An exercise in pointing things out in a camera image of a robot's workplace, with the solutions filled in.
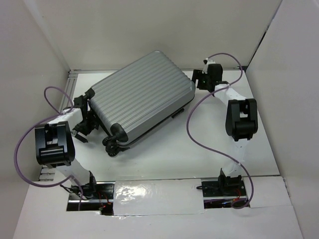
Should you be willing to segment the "dark grey hardshell suitcase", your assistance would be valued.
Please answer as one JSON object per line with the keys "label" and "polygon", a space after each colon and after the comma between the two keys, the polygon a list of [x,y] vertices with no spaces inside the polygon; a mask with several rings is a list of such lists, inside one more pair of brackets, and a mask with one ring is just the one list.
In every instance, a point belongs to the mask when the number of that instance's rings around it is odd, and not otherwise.
{"label": "dark grey hardshell suitcase", "polygon": [[111,157],[183,112],[194,95],[195,83],[158,50],[100,80],[85,93],[90,110],[107,134],[102,144]]}

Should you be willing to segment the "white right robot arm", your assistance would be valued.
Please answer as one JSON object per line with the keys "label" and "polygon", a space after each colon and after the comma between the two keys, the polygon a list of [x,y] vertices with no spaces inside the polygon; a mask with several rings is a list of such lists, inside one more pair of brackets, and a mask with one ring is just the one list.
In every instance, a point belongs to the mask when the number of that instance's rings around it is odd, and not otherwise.
{"label": "white right robot arm", "polygon": [[217,189],[222,195],[229,195],[241,181],[245,150],[258,130],[257,101],[242,96],[224,81],[222,66],[213,60],[204,60],[203,69],[193,71],[192,81],[227,107],[225,131],[231,162],[221,168]]}

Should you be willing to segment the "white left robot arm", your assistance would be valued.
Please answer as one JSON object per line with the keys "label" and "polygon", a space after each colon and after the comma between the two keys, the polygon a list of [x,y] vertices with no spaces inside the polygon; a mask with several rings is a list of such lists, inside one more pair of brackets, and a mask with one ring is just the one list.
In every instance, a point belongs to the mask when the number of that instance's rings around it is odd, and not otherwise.
{"label": "white left robot arm", "polygon": [[77,134],[75,127],[87,119],[88,99],[88,96],[75,98],[73,109],[65,109],[57,118],[37,125],[34,132],[37,162],[69,178],[71,186],[66,188],[69,192],[93,199],[98,194],[98,185],[92,172],[76,160],[73,142],[73,137],[87,141]]}

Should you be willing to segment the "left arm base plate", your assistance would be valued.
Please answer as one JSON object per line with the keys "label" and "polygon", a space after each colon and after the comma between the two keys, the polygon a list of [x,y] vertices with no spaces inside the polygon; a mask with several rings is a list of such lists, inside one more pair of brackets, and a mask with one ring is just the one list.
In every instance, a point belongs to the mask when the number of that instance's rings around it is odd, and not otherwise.
{"label": "left arm base plate", "polygon": [[95,192],[83,196],[80,202],[80,191],[75,186],[62,188],[68,193],[66,211],[96,211],[104,216],[112,216],[115,182],[97,182]]}

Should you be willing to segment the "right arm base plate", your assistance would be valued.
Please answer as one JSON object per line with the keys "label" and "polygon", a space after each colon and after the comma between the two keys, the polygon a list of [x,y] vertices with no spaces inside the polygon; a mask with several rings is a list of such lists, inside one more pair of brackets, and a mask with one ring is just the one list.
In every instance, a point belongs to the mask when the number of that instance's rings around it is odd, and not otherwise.
{"label": "right arm base plate", "polygon": [[217,181],[202,181],[201,185],[196,187],[203,194],[205,209],[231,208],[232,202],[235,207],[240,207],[248,200],[243,180],[239,186],[225,192],[218,189],[218,186]]}

